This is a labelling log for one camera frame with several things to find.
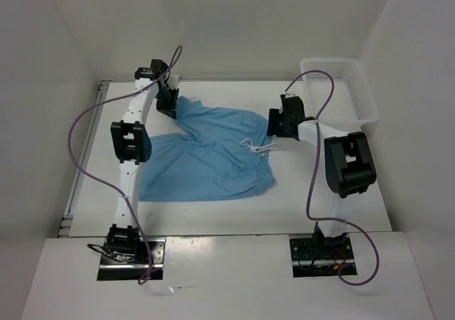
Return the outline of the light blue shorts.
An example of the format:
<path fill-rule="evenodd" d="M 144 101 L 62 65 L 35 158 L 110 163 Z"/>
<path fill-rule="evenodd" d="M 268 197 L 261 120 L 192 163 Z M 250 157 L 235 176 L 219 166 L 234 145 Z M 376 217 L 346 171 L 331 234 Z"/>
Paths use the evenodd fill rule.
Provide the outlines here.
<path fill-rule="evenodd" d="M 140 201 L 227 201 L 259 196 L 274 185 L 263 116 L 180 97 L 176 124 L 180 133 L 150 138 Z"/>

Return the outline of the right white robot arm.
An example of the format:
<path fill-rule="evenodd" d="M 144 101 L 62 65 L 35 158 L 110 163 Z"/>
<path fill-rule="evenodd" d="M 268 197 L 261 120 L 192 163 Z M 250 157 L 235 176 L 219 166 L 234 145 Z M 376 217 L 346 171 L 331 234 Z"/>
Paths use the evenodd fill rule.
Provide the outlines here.
<path fill-rule="evenodd" d="M 316 162 L 306 197 L 306 216 L 314 221 L 313 253 L 330 257 L 345 244 L 347 225 L 361 194 L 377 178 L 367 137 L 362 132 L 343 132 L 307 117 L 302 99 L 296 95 L 280 95 L 282 106 L 269 111 L 269 136 L 293 138 L 316 147 Z M 313 217 L 310 207 L 319 168 L 331 192 L 328 215 Z"/>

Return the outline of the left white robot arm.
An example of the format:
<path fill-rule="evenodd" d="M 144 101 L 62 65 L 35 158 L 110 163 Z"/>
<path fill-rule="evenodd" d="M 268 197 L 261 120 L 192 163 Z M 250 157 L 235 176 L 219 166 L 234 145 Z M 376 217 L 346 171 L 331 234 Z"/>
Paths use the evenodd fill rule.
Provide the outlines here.
<path fill-rule="evenodd" d="M 113 225 L 103 250 L 116 261 L 128 263 L 141 260 L 145 248 L 140 240 L 139 226 L 134 221 L 139 202 L 139 183 L 144 164 L 150 159 L 152 145 L 146 131 L 146 119 L 153 101 L 161 114 L 176 118 L 179 78 L 170 74 L 169 66 L 153 59 L 147 68 L 134 73 L 135 96 L 118 122 L 111 123 L 110 132 L 115 156 L 119 160 L 119 197 Z"/>

